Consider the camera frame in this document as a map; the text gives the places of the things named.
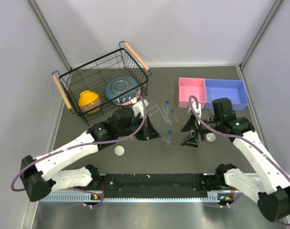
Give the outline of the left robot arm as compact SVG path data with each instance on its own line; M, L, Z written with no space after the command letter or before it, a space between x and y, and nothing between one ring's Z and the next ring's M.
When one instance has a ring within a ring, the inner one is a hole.
M130 107L113 112L106 121L96 123L73 141L46 155L21 160L20 179L29 201L36 202L51 192L71 187L95 189L100 185L100 174L93 165L75 170L65 167L87 155L135 136L140 141L159 138L160 134L142 111Z

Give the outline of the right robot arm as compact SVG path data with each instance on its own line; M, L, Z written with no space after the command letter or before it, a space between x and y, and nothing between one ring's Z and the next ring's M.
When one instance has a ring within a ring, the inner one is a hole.
M189 120L181 129L189 132L182 146L198 148L208 134L226 137L243 154L257 174L251 178L235 165L221 164L215 172L215 184L225 189L233 187L254 201L261 214L270 222L290 215L290 176L278 165L261 142L254 126L245 117L237 117L231 100L213 100L214 117L201 119L201 105L189 97Z

